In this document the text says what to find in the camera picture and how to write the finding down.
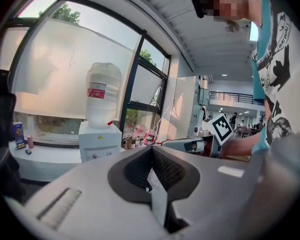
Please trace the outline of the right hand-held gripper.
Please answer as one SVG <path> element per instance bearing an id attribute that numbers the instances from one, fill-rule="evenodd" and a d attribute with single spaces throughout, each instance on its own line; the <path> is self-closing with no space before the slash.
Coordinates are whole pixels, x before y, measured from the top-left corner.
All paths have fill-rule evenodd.
<path id="1" fill-rule="evenodd" d="M 234 135 L 234 132 L 223 114 L 195 126 L 193 136 L 174 140 L 165 140 L 162 147 L 181 152 L 195 152 L 197 155 L 219 158 L 222 146 Z"/>

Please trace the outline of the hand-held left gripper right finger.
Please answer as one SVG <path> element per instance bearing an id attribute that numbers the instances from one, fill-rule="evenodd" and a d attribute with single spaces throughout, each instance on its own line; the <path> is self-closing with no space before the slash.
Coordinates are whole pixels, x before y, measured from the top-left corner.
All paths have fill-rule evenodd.
<path id="1" fill-rule="evenodd" d="M 209 158 L 166 147 L 147 149 L 147 162 L 166 191 L 165 223 L 152 240 L 238 240 L 241 216 L 264 155 L 249 162 Z"/>

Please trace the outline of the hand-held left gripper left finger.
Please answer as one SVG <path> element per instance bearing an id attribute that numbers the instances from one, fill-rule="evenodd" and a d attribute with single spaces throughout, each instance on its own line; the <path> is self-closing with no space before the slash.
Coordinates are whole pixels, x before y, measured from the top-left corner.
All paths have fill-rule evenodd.
<path id="1" fill-rule="evenodd" d="M 162 240 L 168 232 L 148 204 L 124 200 L 110 186 L 111 167 L 136 149 L 77 165 L 36 192 L 26 204 L 5 201 L 39 240 Z"/>

